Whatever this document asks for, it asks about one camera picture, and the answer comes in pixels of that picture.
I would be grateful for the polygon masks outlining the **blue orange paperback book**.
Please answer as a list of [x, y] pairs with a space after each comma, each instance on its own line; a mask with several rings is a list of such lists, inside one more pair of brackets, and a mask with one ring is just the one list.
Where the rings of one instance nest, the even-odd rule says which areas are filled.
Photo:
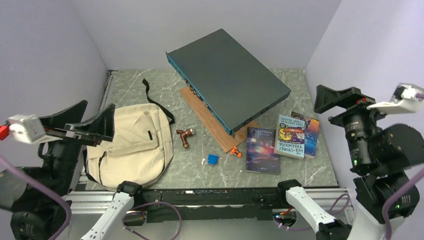
[[292, 111], [290, 117], [305, 122], [304, 127], [304, 155], [307, 158], [315, 158], [317, 151], [318, 133], [320, 122], [303, 114]]

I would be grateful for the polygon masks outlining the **dark purple paperback book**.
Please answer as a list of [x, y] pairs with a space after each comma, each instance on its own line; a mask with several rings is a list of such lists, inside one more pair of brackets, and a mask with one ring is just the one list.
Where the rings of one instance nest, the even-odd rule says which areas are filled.
[[280, 156], [274, 153], [276, 131], [268, 128], [248, 127], [246, 139], [246, 171], [279, 175]]

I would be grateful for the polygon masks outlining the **wooden board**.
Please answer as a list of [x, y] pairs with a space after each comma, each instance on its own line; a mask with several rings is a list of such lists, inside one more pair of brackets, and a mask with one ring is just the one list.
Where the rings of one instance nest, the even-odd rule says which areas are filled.
[[215, 119], [198, 97], [192, 93], [189, 87], [184, 87], [180, 89], [179, 92], [225, 153], [228, 153], [231, 149], [247, 139], [248, 127], [260, 127], [259, 124], [253, 120], [238, 130], [235, 137], [233, 137], [227, 134], [222, 125]]

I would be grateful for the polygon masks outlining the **brown pipe tee fitting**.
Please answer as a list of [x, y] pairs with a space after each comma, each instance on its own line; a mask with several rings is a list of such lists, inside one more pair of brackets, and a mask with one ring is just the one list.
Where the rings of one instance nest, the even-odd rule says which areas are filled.
[[192, 137], [195, 135], [195, 130], [193, 128], [188, 128], [186, 130], [181, 130], [181, 129], [177, 129], [176, 133], [179, 135], [181, 141], [182, 141], [182, 146], [185, 149], [189, 148], [189, 143], [187, 141], [187, 138]]

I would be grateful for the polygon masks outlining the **cream canvas backpack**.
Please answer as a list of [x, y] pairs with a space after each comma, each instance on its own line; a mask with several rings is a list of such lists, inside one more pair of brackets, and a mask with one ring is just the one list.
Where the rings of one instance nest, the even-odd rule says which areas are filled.
[[87, 146], [84, 172], [90, 181], [115, 192], [124, 181], [149, 187], [166, 171], [174, 156], [175, 117], [150, 97], [147, 101], [115, 109], [113, 140]]

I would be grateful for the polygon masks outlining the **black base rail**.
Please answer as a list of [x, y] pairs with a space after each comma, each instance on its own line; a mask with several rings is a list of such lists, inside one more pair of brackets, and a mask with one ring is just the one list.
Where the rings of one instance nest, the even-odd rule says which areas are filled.
[[[323, 209], [329, 209], [345, 188], [306, 187], [306, 193]], [[66, 197], [72, 201], [73, 214], [103, 214], [113, 201], [111, 191], [73, 191]], [[147, 223], [178, 220], [177, 214], [164, 204], [173, 205], [183, 220], [256, 219], [272, 220], [275, 213], [285, 212], [289, 205], [277, 201], [276, 187], [145, 189], [144, 202], [150, 206], [135, 208], [146, 212]]]

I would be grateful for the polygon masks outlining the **treehouse paperback book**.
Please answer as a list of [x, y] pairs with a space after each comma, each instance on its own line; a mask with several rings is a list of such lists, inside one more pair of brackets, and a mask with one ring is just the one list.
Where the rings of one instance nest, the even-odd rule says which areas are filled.
[[303, 159], [305, 157], [305, 121], [280, 114], [276, 125], [274, 153]]

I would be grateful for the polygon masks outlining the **orange pencil sharpener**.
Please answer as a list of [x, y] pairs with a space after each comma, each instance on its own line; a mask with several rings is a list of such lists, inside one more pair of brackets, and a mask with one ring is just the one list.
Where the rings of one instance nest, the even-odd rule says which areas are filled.
[[234, 156], [236, 156], [236, 157], [238, 157], [238, 158], [240, 158], [241, 156], [242, 156], [242, 153], [238, 150], [238, 148], [236, 147], [236, 146], [234, 146], [230, 151], [229, 151], [229, 153], [231, 154], [231, 155], [234, 155]]

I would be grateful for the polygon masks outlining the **dark grey network switch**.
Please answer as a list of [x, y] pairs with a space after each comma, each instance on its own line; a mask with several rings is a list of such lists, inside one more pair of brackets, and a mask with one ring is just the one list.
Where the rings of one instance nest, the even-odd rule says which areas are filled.
[[166, 58], [232, 137], [291, 93], [222, 28], [166, 53]]

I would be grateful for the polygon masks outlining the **blue grey eraser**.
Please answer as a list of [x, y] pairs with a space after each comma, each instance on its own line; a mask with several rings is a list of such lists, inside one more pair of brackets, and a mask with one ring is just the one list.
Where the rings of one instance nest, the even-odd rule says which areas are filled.
[[219, 156], [214, 154], [209, 154], [207, 156], [207, 164], [211, 166], [215, 166], [218, 163]]

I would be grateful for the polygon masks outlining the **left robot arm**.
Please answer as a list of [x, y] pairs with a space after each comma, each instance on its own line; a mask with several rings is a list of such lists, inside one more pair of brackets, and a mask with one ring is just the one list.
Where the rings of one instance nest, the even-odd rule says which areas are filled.
[[0, 138], [38, 145], [40, 167], [6, 163], [0, 174], [0, 207], [11, 212], [16, 240], [54, 240], [71, 220], [70, 200], [64, 200], [78, 181], [83, 146], [111, 142], [115, 134], [115, 105], [83, 120], [87, 101], [38, 117], [16, 114], [1, 126]]

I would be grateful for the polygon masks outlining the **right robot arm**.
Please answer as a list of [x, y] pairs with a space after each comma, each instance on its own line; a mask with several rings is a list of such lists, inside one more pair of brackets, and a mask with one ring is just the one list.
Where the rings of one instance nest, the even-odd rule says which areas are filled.
[[390, 101], [376, 102], [356, 87], [334, 90], [316, 87], [314, 111], [324, 113], [333, 107], [344, 112], [329, 117], [342, 127], [348, 143], [357, 208], [353, 224], [343, 223], [319, 206], [295, 179], [278, 183], [275, 200], [292, 207], [309, 224], [318, 240], [389, 240], [395, 230], [415, 210], [420, 201], [416, 183], [420, 171], [408, 177], [406, 169], [424, 162], [424, 139], [415, 128], [393, 124], [385, 129], [377, 121], [387, 115], [416, 113], [424, 101], [422, 87], [411, 83], [397, 85]]

